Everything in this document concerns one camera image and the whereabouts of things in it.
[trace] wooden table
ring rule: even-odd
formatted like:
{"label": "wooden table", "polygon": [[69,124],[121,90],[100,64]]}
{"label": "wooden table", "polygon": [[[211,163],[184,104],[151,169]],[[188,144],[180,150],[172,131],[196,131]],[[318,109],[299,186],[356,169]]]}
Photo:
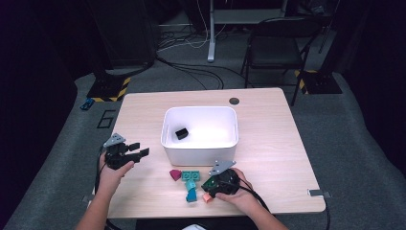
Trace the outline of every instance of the wooden table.
{"label": "wooden table", "polygon": [[[229,103],[238,98],[239,104]],[[206,203],[201,185],[211,167],[174,167],[161,145],[168,109],[176,106],[226,105],[237,113],[239,141],[235,160],[273,214],[315,213],[325,210],[322,197],[307,190],[319,185],[283,92],[279,88],[208,90],[128,94],[113,133],[126,144],[149,148],[123,179],[111,200],[110,219],[193,218],[240,216],[233,205],[214,199]],[[184,181],[169,171],[200,171],[197,201],[187,202]]]}

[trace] table leg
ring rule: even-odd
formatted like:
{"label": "table leg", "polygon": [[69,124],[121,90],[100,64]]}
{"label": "table leg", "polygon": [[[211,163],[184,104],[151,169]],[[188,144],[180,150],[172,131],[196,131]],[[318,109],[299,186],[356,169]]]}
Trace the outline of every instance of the table leg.
{"label": "table leg", "polygon": [[210,0],[210,45],[209,45],[209,55],[207,57],[208,62],[214,61],[214,51],[215,51],[214,2],[213,2],[213,0]]}

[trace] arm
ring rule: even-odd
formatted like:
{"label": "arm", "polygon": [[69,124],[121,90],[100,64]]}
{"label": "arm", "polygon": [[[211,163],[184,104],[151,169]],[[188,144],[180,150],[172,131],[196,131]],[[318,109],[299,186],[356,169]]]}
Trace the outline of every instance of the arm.
{"label": "arm", "polygon": [[[244,180],[251,188],[253,188],[251,183],[246,180],[242,171],[239,169],[233,170],[241,180]],[[248,188],[248,186],[242,181],[239,182],[239,185]],[[217,193],[215,197],[236,205],[241,212],[247,215],[255,223],[259,230],[287,229],[286,226],[263,208],[257,199],[247,191],[239,189],[234,195]]]}
{"label": "arm", "polygon": [[95,197],[80,220],[77,229],[104,229],[107,220],[108,207],[116,189],[119,187],[122,177],[134,167],[134,162],[130,161],[121,168],[112,170],[104,167],[104,156],[101,155],[100,184]]}

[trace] blue object on floor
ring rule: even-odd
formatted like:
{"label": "blue object on floor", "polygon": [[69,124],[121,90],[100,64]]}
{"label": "blue object on floor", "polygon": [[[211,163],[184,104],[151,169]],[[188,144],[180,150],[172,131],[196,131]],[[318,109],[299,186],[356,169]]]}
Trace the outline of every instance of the blue object on floor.
{"label": "blue object on floor", "polygon": [[95,100],[92,98],[87,98],[84,104],[80,107],[81,110],[89,110],[89,108],[93,105]]}

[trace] yellow and black hazard tape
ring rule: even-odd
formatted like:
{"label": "yellow and black hazard tape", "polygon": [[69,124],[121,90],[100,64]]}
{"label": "yellow and black hazard tape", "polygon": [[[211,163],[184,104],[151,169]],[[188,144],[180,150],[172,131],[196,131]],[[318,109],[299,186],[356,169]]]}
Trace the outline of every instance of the yellow and black hazard tape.
{"label": "yellow and black hazard tape", "polygon": [[[315,70],[306,70],[306,72],[308,72],[308,73],[317,73],[317,71],[315,71]],[[298,75],[299,75],[299,70],[295,70],[296,78],[298,77]],[[301,79],[301,82],[299,83],[299,87],[301,88],[301,91],[302,91],[303,94],[309,94],[308,91],[307,91],[307,88],[305,87],[305,82],[304,82],[303,79]]]}
{"label": "yellow and black hazard tape", "polygon": [[129,85],[129,81],[131,80],[131,78],[127,78],[126,80],[124,80],[123,82],[123,86],[122,89],[120,90],[119,95],[117,95],[117,97],[110,97],[110,98],[92,98],[93,100],[95,100],[96,103],[107,103],[107,102],[118,102],[121,101],[122,98],[124,97],[125,91]]}

